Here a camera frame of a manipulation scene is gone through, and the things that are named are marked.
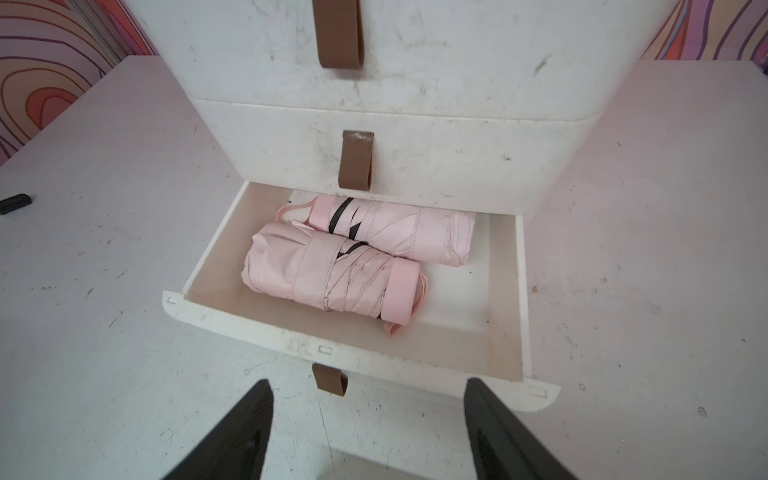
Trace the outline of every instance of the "dirty table surface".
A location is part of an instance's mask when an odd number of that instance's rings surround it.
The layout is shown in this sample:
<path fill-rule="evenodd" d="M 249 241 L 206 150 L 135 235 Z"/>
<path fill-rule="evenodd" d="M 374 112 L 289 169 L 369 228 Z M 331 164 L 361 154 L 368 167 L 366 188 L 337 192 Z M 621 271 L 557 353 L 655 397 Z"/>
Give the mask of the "dirty table surface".
<path fill-rule="evenodd" d="M 563 388 L 521 418 L 580 478 L 766 474 L 767 127 L 749 62 L 641 62 L 527 222 L 533 370 Z M 240 184 L 159 58 L 0 167 L 35 197 L 0 217 L 0 477 L 160 478 L 260 378 L 264 478 L 474 476 L 461 409 L 334 397 L 165 315 Z"/>

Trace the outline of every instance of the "folded umbrella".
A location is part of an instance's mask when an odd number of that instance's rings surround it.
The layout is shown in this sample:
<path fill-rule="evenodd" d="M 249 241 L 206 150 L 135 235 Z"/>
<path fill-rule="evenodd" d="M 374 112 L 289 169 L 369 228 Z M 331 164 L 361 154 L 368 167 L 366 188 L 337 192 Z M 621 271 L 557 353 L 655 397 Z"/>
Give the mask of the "folded umbrella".
<path fill-rule="evenodd" d="M 381 318 L 389 334 L 408 325 L 427 293 L 418 262 L 296 221 L 268 223 L 253 236 L 242 277 L 258 293 Z"/>
<path fill-rule="evenodd" d="M 305 207 L 312 207 L 307 224 L 315 230 L 361 240 L 396 257 L 449 266 L 464 265 L 469 258 L 472 212 L 318 195 L 309 203 L 280 208 L 275 220 Z"/>

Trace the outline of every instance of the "white plastic storage box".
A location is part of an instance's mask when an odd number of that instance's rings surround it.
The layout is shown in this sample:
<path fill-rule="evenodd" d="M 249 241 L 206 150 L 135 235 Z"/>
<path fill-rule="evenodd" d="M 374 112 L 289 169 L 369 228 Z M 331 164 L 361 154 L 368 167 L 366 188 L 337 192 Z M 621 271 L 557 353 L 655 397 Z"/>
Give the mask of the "white plastic storage box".
<path fill-rule="evenodd" d="M 360 0 L 359 70 L 321 66 L 310 0 L 127 3 L 253 182 L 184 291 L 165 293 L 172 316 L 433 392 L 461 396 L 483 376 L 513 409 L 552 401 L 558 388 L 529 378 L 516 216 L 578 148 L 675 0 Z M 369 191 L 338 185 L 344 130 L 375 135 Z M 423 265 L 428 302 L 390 338 L 372 319 L 242 284 L 250 237 L 294 190 L 491 215 L 478 216 L 467 266 Z"/>

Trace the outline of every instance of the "colorful wall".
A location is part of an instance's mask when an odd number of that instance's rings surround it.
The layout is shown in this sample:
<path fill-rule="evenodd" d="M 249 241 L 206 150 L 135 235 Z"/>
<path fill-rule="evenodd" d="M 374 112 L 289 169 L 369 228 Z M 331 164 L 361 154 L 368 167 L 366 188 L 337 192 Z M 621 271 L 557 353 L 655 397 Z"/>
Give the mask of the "colorful wall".
<path fill-rule="evenodd" d="M 751 60 L 765 68 L 768 0 L 682 0 L 647 60 Z"/>
<path fill-rule="evenodd" d="M 154 55 L 121 0 L 94 1 L 134 55 Z M 768 0 L 682 0 L 643 59 L 768 70 L 767 55 Z M 0 165 L 113 67 L 65 0 L 0 0 Z"/>
<path fill-rule="evenodd" d="M 133 53 L 154 53 L 119 0 L 98 3 Z M 65 0 L 0 0 L 0 165 L 113 67 Z"/>

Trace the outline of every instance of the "pink umbrella strap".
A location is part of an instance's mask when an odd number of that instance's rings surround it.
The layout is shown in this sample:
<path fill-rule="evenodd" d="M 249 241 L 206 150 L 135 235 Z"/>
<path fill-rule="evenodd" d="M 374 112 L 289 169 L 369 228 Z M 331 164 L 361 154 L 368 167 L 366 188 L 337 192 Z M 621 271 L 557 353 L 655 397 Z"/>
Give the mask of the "pink umbrella strap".
<path fill-rule="evenodd" d="M 427 277 L 424 276 L 424 273 L 419 272 L 419 280 L 421 280 L 422 292 L 419 295 L 419 299 L 416 300 L 416 302 L 413 304 L 413 310 L 411 311 L 411 315 L 415 315 L 416 311 L 419 310 L 419 307 L 422 305 L 422 302 L 427 297 L 427 290 L 429 289 L 427 285 Z M 402 325 L 398 323 L 393 323 L 393 322 L 384 322 L 383 326 L 384 326 L 385 332 L 387 332 L 389 335 L 394 335 L 395 332 L 400 330 L 400 327 Z"/>
<path fill-rule="evenodd" d="M 277 212 L 275 213 L 275 221 L 282 222 L 283 215 L 287 214 L 291 210 L 299 210 L 302 208 L 312 207 L 315 204 L 315 200 L 317 200 L 317 197 L 314 197 L 312 200 L 301 205 L 292 205 L 292 204 L 283 205 L 282 207 L 277 209 Z"/>

